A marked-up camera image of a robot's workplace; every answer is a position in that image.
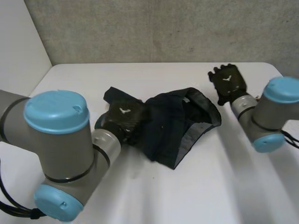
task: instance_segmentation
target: black cable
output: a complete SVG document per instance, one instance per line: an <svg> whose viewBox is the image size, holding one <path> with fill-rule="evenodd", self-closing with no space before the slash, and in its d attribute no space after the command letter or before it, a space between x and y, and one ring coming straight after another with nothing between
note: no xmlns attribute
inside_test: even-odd
<svg viewBox="0 0 299 224"><path fill-rule="evenodd" d="M291 146L299 149L299 146L296 144L296 142L299 143L298 139L294 138L293 136L291 136L291 134L289 134L288 132L286 132L284 130L281 130L281 133L285 136L285 141L287 143L289 143Z"/></svg>
<svg viewBox="0 0 299 224"><path fill-rule="evenodd" d="M0 210L3 212L15 216L15 217L23 217L23 218L30 218L30 219L39 219L40 217L46 216L42 211L39 209L28 209L19 203L17 203L6 191L2 178L1 178L1 159L0 159L0 189L6 199L14 206L8 205L0 201Z"/></svg>

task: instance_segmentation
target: folded cloth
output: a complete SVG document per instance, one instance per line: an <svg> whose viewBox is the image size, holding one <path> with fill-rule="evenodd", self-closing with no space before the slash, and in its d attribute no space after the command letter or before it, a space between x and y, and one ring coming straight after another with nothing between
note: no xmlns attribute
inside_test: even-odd
<svg viewBox="0 0 299 224"><path fill-rule="evenodd" d="M140 102L140 100L111 87L104 100ZM199 90L187 88L159 94L144 103L150 119L142 126L142 132L131 141L137 144L151 160L175 169L191 150L195 142L206 132L221 125L221 116L215 105ZM103 116L95 129L101 128Z"/></svg>

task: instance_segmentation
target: light blue joint cap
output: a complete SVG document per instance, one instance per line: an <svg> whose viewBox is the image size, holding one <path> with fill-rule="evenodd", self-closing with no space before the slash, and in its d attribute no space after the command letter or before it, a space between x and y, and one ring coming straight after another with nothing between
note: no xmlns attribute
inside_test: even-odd
<svg viewBox="0 0 299 224"><path fill-rule="evenodd" d="M285 137L283 134L270 134L255 140L252 146L259 153L270 153L282 147L284 143Z"/></svg>
<svg viewBox="0 0 299 224"><path fill-rule="evenodd" d="M263 91L269 100L280 104L299 102L299 79L292 77L277 77L269 81Z"/></svg>
<svg viewBox="0 0 299 224"><path fill-rule="evenodd" d="M68 134L88 124L89 111L84 97L76 92L48 91L27 101L24 118L40 132Z"/></svg>
<svg viewBox="0 0 299 224"><path fill-rule="evenodd" d="M34 201L40 211L62 222L73 221L84 207L73 196L46 184L35 191Z"/></svg>

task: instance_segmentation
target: gray robot arm segment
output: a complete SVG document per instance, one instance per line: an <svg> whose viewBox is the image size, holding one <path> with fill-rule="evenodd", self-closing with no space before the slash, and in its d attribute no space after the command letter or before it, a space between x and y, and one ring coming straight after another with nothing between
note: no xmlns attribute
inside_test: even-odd
<svg viewBox="0 0 299 224"><path fill-rule="evenodd" d="M216 68L214 71L209 72L209 77L218 92L221 102L218 104L230 101L253 147L261 153L281 147L285 142L281 129L288 120L299 119L299 79L274 78L265 87L259 102L256 102L246 92L246 84L236 66L222 65L221 69Z"/></svg>
<svg viewBox="0 0 299 224"><path fill-rule="evenodd" d="M50 91L31 99L0 91L0 139L38 155L45 181L36 190L37 207L60 221L83 209L121 151L110 131L90 131L82 96Z"/></svg>

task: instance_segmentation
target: white table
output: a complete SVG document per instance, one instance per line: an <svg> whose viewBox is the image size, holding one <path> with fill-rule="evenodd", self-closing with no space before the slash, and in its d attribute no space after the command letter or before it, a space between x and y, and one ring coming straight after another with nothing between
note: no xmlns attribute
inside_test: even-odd
<svg viewBox="0 0 299 224"><path fill-rule="evenodd" d="M195 87L217 103L207 73L221 63L62 64L54 66L32 92L65 89L82 94L91 125L106 111L110 86L142 100L162 92ZM267 63L236 63L248 92L261 95L280 73ZM299 152L285 146L271 154L254 151L230 107L218 107L222 126L205 134L175 171L124 148L75 224L297 224ZM298 137L298 122L287 130ZM12 197L35 208L33 193L44 176L38 157L0 143L2 177ZM0 212L0 223L36 221Z"/></svg>

